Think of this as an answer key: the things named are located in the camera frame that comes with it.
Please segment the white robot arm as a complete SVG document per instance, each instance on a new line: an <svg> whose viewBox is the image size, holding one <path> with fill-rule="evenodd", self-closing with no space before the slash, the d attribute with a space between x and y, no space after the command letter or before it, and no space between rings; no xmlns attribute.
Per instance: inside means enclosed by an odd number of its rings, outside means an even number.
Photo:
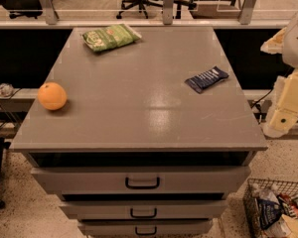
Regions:
<svg viewBox="0 0 298 238"><path fill-rule="evenodd" d="M294 68L287 77L277 77L273 86L272 104L262 126L265 136L279 138L298 122L298 12L260 50L272 55L282 54L283 62Z"/></svg>

